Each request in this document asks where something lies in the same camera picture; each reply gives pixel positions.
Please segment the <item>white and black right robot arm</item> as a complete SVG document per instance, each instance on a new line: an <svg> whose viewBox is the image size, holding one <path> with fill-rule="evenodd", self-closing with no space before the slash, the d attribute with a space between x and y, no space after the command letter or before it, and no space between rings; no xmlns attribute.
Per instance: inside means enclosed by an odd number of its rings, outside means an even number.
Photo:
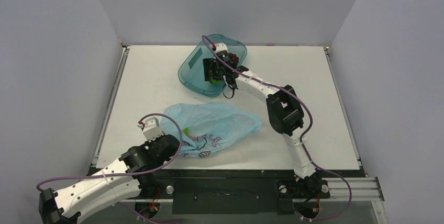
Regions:
<svg viewBox="0 0 444 224"><path fill-rule="evenodd" d="M294 89L289 85L281 87L268 84L247 67L237 65L236 58L227 53L219 58L205 58L203 69L205 81L211 84L223 82L232 91L245 91L266 104L269 123L283 137L292 159L298 197L329 197L326 181L312 164L304 149L303 139L296 136L297 130L303 128L304 112L295 98Z"/></svg>

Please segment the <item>red fake grape bunch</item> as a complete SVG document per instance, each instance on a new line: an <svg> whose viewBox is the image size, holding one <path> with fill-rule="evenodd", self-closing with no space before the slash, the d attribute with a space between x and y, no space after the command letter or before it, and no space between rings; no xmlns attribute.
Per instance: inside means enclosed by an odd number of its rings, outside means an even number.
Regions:
<svg viewBox="0 0 444 224"><path fill-rule="evenodd" d="M229 58L231 60L231 63L234 64L234 65L238 65L239 58L237 57L237 55L233 54L233 53L228 53L228 55L229 55Z"/></svg>

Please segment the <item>light blue plastic bag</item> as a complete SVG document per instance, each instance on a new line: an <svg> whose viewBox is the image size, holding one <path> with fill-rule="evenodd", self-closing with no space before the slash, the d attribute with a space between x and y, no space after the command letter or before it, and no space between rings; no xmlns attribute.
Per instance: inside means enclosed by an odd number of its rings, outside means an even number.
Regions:
<svg viewBox="0 0 444 224"><path fill-rule="evenodd" d="M165 115L171 117L183 132L179 154L187 158L208 158L240 143L260 130L259 116L229 103L185 104L167 107Z"/></svg>

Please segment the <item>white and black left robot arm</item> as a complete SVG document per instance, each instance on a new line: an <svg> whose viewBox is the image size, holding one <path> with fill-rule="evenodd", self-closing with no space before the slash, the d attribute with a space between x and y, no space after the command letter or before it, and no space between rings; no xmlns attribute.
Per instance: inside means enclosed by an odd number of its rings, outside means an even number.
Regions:
<svg viewBox="0 0 444 224"><path fill-rule="evenodd" d="M77 183L39 195L43 223L81 223L92 214L129 198L156 194L153 172L165 167L177 154L180 141L173 135L133 146L111 164Z"/></svg>

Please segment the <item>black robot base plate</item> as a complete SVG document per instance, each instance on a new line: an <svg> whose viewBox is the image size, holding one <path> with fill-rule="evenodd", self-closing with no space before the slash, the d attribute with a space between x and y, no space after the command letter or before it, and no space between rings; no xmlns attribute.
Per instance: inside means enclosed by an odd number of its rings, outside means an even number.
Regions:
<svg viewBox="0 0 444 224"><path fill-rule="evenodd" d="M135 210L150 218L172 204L173 214L259 214L295 211L315 216L330 192L323 172L307 178L292 170L161 170L155 186L136 199Z"/></svg>

